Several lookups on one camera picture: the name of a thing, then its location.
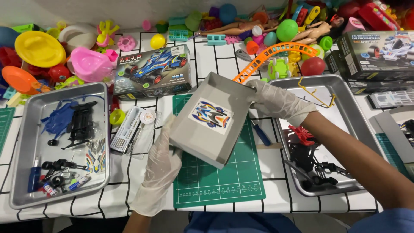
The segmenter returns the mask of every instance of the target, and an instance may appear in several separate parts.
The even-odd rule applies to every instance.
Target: orange toy track
[[[261,52],[255,59],[253,59],[250,64],[244,68],[240,74],[238,74],[233,81],[236,81],[238,83],[243,83],[246,81],[250,75],[252,75],[268,58],[270,58],[272,55],[280,52],[285,51],[296,51],[301,52],[302,54],[306,54],[309,57],[314,57],[318,53],[316,49],[296,42],[285,42],[285,43],[279,43],[275,44],[273,46],[270,46],[263,52]]]

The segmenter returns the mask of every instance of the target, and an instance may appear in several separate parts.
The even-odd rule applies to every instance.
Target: blue sleeve
[[[356,222],[349,233],[414,232],[414,210],[395,208]]]

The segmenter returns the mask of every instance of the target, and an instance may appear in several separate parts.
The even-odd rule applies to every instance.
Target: white tablecloth
[[[136,52],[150,51],[151,37],[156,32],[141,30],[124,31],[123,35],[132,35],[137,40],[137,46],[131,52],[119,52],[120,56]],[[209,72],[218,73],[227,78],[235,77],[248,64],[235,57],[235,51],[244,48],[243,43],[224,46],[208,46],[204,37],[198,37],[188,42],[168,41],[167,46],[187,44],[191,52],[191,78],[193,90]],[[249,79],[260,79],[261,74],[252,75]],[[365,116],[369,119],[382,110],[373,110],[364,95],[356,96],[356,100]],[[131,106],[150,108],[162,112],[161,122],[172,113],[172,96],[150,98],[145,100],[121,102],[124,111]],[[9,206],[10,184],[13,154],[17,143],[17,135],[22,120],[23,106],[18,106],[13,118],[10,131],[0,156],[0,223],[23,221],[29,219],[54,218],[58,216],[83,218],[115,218],[130,215],[129,204],[134,199],[140,183],[143,181],[147,155],[143,160],[136,160],[126,155],[111,154],[111,179],[102,190],[85,196],[68,198],[66,201],[51,202],[21,210],[13,210]],[[280,142],[280,135],[274,119],[250,112],[250,117],[258,120],[260,127],[273,143]],[[262,144],[255,134],[256,145]],[[348,192],[342,194],[304,197],[296,190],[288,167],[282,163],[282,149],[259,149],[258,157],[262,171],[266,199],[257,201],[236,202],[209,206],[198,206],[183,211],[248,211],[265,213],[315,212],[333,213],[350,211],[382,211],[380,204],[367,191]],[[174,210],[173,186],[167,193],[165,210]]]

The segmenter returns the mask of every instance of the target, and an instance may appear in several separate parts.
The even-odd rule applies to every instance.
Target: white latex glove
[[[175,115],[168,117],[149,150],[144,182],[130,205],[141,215],[152,217],[163,209],[167,190],[180,171],[183,151],[175,148],[172,153],[169,150],[170,129],[175,118]]]
[[[246,86],[257,89],[256,95],[248,99],[255,102],[250,108],[270,117],[285,119],[293,126],[300,126],[309,112],[317,111],[312,102],[305,102],[292,92],[267,82],[255,79],[248,81]]]

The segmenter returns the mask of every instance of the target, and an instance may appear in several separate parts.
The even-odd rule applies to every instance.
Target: aluminum tray
[[[271,80],[269,84],[289,90],[299,98],[305,99],[305,101],[314,102],[319,112],[328,120],[381,155],[379,143],[369,129],[367,120],[359,109],[351,90],[340,76],[333,74],[315,75],[304,77],[301,81],[301,85],[307,87],[308,91],[313,92],[317,89],[314,95],[326,104],[330,103],[331,93],[334,93],[336,96],[335,105],[330,108],[323,106],[318,100],[299,87],[299,79],[300,78],[277,79]],[[289,151],[289,144],[295,137],[292,137],[293,132],[289,130],[289,123],[286,120],[277,119],[277,125],[279,127],[278,130],[281,135],[282,145],[285,151],[284,156],[287,160],[290,160],[290,153],[286,152]],[[329,163],[335,163],[337,166],[344,168],[323,145],[316,149],[315,157],[320,163],[328,161]],[[325,174],[326,177],[334,177],[338,180],[338,184],[336,186],[330,184],[323,184],[321,186],[313,185],[310,189],[305,190],[301,184],[301,181],[305,180],[305,178],[297,175],[296,171],[292,168],[290,168],[290,171],[296,189],[299,193],[306,197],[344,193],[364,189],[364,187],[362,187],[355,179],[349,179],[341,174],[332,172]]]
[[[104,98],[103,100],[99,97],[85,97],[84,101],[82,99],[78,99],[77,101],[80,104],[91,101],[98,102],[92,108],[92,121],[94,122],[94,127],[100,130],[101,137],[105,137],[105,171],[92,173],[90,181],[75,191],[68,190],[66,193],[62,194],[60,188],[58,188],[57,190],[59,193],[53,197],[46,197],[46,194],[43,194],[42,192],[27,193],[30,168],[33,166],[36,155],[41,155],[39,166],[45,161],[56,161],[58,159],[71,161],[72,156],[73,162],[78,165],[86,165],[86,143],[62,150],[61,147],[66,147],[70,144],[70,141],[68,140],[70,135],[69,133],[65,133],[58,138],[58,146],[48,146],[47,141],[53,139],[54,135],[51,135],[48,132],[41,133],[44,124],[40,122],[40,119],[48,117],[50,113],[56,109],[59,100],[72,99],[83,95],[99,95]],[[108,184],[110,177],[110,129],[108,126],[108,117],[108,88],[105,83],[79,85],[38,94],[28,99],[24,107],[16,154],[13,158],[14,169],[12,173],[12,187],[9,199],[10,207],[13,209],[27,208],[104,188]],[[70,171],[77,172],[80,177],[88,173],[80,169],[70,169]],[[42,170],[42,175],[45,175],[46,173],[47,170]]]

